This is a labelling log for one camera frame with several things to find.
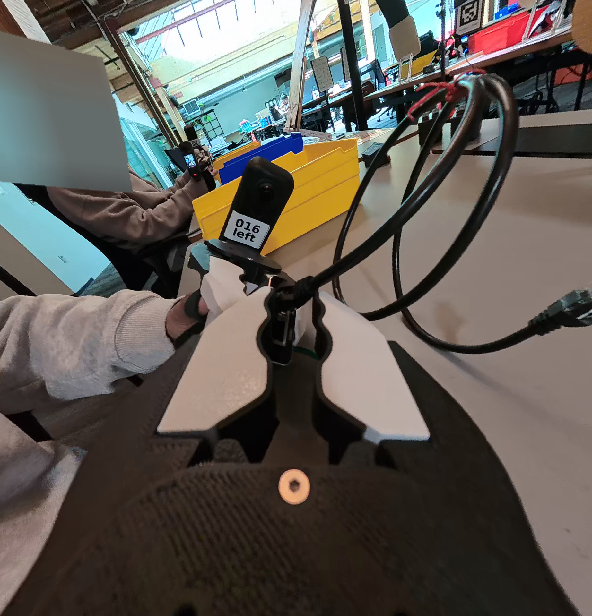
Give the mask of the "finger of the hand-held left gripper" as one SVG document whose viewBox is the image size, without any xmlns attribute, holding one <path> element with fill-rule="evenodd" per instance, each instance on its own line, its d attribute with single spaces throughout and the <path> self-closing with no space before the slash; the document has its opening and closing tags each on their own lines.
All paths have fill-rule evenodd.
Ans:
<svg viewBox="0 0 592 616">
<path fill-rule="evenodd" d="M 295 346 L 314 346 L 316 328 L 313 319 L 313 306 L 304 305 L 295 314 Z"/>
<path fill-rule="evenodd" d="M 208 314 L 203 332 L 221 314 L 247 296 L 247 282 L 243 280 L 242 267 L 225 259 L 210 259 L 208 273 L 201 281 L 201 299 Z"/>
</svg>

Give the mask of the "person's left hand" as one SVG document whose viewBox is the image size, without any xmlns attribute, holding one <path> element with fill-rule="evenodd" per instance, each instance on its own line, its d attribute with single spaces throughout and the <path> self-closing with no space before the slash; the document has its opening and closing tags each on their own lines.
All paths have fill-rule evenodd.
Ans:
<svg viewBox="0 0 592 616">
<path fill-rule="evenodd" d="M 208 316 L 208 306 L 198 289 L 172 306 L 166 318 L 166 333 L 175 346 L 200 334 Z"/>
</svg>

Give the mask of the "person's left forearm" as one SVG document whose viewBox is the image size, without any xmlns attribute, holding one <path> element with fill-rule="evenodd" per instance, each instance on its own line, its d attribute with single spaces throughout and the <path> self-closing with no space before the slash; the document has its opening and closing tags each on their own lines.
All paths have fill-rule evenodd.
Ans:
<svg viewBox="0 0 592 616">
<path fill-rule="evenodd" d="M 0 299 L 0 412 L 109 394 L 153 372 L 175 353 L 166 328 L 175 303 L 131 290 Z"/>
</svg>

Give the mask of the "yellow plastic bin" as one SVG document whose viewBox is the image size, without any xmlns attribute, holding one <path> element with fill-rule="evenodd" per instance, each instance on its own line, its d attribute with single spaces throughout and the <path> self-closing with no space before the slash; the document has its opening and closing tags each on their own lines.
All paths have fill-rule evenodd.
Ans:
<svg viewBox="0 0 592 616">
<path fill-rule="evenodd" d="M 358 140 L 351 138 L 304 145 L 301 153 L 274 161 L 292 174 L 295 187 L 262 255 L 347 212 L 360 185 L 359 156 Z M 192 201 L 203 239 L 219 238 L 239 184 L 237 178 Z"/>
</svg>

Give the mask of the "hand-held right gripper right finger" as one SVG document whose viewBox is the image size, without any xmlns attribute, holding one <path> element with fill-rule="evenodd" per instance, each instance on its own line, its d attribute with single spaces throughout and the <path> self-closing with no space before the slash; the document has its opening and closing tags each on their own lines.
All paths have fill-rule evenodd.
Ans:
<svg viewBox="0 0 592 616">
<path fill-rule="evenodd" d="M 362 315 L 322 291 L 316 297 L 321 399 L 364 440 L 428 441 L 431 437 L 384 335 Z"/>
</svg>

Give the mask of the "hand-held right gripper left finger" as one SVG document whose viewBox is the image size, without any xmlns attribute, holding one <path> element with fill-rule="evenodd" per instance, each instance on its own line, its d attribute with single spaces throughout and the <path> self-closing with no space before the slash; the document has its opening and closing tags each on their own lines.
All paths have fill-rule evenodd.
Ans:
<svg viewBox="0 0 592 616">
<path fill-rule="evenodd" d="M 260 288 L 219 315 L 198 345 L 167 405 L 159 434 L 202 434 L 227 425 L 268 393 L 269 359 L 258 345 L 271 288 Z"/>
</svg>

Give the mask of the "black white marker tag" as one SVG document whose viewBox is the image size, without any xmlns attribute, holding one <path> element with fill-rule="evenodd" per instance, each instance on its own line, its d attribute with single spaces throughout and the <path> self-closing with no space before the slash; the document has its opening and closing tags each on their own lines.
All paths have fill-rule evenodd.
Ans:
<svg viewBox="0 0 592 616">
<path fill-rule="evenodd" d="M 485 1 L 454 1 L 454 34 L 463 37 L 482 28 Z"/>
</svg>

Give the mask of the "blue plastic bin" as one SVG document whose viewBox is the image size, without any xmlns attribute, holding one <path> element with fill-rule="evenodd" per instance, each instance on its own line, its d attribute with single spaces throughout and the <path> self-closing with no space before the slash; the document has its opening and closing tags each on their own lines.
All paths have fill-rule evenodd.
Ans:
<svg viewBox="0 0 592 616">
<path fill-rule="evenodd" d="M 260 157 L 270 162 L 287 153 L 303 150 L 303 135 L 300 132 L 285 134 L 268 142 L 251 142 L 216 158 L 213 166 L 218 171 L 218 182 L 225 185 L 242 177 L 251 159 Z"/>
</svg>

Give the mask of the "red plastic bin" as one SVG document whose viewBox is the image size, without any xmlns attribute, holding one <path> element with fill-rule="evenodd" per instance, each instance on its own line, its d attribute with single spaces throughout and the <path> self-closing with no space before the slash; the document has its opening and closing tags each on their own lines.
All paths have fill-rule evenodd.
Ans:
<svg viewBox="0 0 592 616">
<path fill-rule="evenodd" d="M 530 15 L 531 11 L 515 12 L 469 35 L 467 53 L 470 56 L 492 54 L 519 44 Z"/>
</svg>

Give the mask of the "red twist tie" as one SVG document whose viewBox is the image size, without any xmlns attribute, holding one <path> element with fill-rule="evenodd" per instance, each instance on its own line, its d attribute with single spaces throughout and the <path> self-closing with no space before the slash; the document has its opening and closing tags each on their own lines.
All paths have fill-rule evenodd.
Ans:
<svg viewBox="0 0 592 616">
<path fill-rule="evenodd" d="M 457 81 L 433 82 L 428 85 L 431 87 L 406 112 L 406 118 L 412 123 L 417 123 L 423 114 L 432 111 L 439 104 L 456 106 L 468 93 L 468 88 Z"/>
</svg>

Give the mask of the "black metal pole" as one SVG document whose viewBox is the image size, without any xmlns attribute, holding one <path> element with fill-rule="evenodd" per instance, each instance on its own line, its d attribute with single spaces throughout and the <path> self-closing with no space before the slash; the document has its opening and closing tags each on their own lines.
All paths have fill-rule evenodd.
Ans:
<svg viewBox="0 0 592 616">
<path fill-rule="evenodd" d="M 344 37 L 344 47 L 346 52 L 348 71 L 350 74 L 350 81 L 352 82 L 352 97 L 356 119 L 356 127 L 357 130 L 363 131 L 368 129 L 368 121 L 364 109 L 364 95 L 362 93 L 360 67 L 358 66 L 358 58 L 356 53 L 352 12 L 350 9 L 349 1 L 338 1 L 337 3 L 342 33 Z"/>
</svg>

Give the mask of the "white wall sign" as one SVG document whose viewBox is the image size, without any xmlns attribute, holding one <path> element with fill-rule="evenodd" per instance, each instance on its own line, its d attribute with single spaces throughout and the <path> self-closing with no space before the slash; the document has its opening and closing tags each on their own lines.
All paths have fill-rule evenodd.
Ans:
<svg viewBox="0 0 592 616">
<path fill-rule="evenodd" d="M 2 2 L 26 38 L 51 44 L 48 36 L 25 1 Z"/>
</svg>

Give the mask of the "small black box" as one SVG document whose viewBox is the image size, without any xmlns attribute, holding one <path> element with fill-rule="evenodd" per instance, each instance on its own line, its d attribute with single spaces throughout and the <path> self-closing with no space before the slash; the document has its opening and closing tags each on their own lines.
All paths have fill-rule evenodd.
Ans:
<svg viewBox="0 0 592 616">
<path fill-rule="evenodd" d="M 391 164 L 391 158 L 388 154 L 388 150 L 385 149 L 385 144 L 381 142 L 374 142 L 369 147 L 364 149 L 361 154 L 361 160 L 364 163 L 366 169 L 369 169 L 373 164 L 376 157 L 380 157 L 378 166 L 385 166 Z"/>
</svg>

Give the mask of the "clear acrylic stand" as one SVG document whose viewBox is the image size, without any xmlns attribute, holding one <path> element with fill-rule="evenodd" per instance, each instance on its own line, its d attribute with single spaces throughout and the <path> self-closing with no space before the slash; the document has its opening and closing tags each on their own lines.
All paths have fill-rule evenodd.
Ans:
<svg viewBox="0 0 592 616">
<path fill-rule="evenodd" d="M 335 1 L 301 1 L 292 57 L 288 108 L 284 125 L 285 134 L 300 129 L 305 73 L 307 71 L 306 47 L 309 41 L 309 30 L 315 31 L 319 27 L 319 24 L 333 11 L 335 3 Z"/>
</svg>

